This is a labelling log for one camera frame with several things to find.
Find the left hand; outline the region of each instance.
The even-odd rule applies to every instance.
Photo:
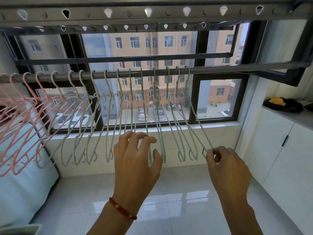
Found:
[[[160,177],[163,158],[156,149],[152,166],[149,167],[148,163],[150,144],[156,142],[155,137],[143,132],[127,131],[114,145],[115,188],[112,199],[134,216]]]

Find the yellow cloth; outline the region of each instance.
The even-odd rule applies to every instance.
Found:
[[[281,105],[281,106],[286,105],[284,100],[280,97],[272,97],[270,100],[268,100],[268,102],[271,102],[271,103],[276,104],[276,105]]]

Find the hand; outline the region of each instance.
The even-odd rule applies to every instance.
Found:
[[[209,173],[221,203],[247,203],[252,175],[245,162],[231,148],[223,146],[207,151]]]
[[[155,137],[143,132],[127,131],[114,145],[115,188],[112,199],[135,216],[160,177],[163,158],[156,149],[151,167],[148,162],[150,144],[156,141]]]

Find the cabinet handle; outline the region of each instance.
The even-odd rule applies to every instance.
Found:
[[[288,137],[289,137],[289,135],[286,136],[286,138],[285,138],[283,144],[281,145],[282,147],[285,145],[285,143],[286,143]]]

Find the right hand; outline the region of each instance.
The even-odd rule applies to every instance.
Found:
[[[219,146],[207,151],[211,180],[221,202],[247,203],[247,193],[252,175],[245,162],[231,148]]]

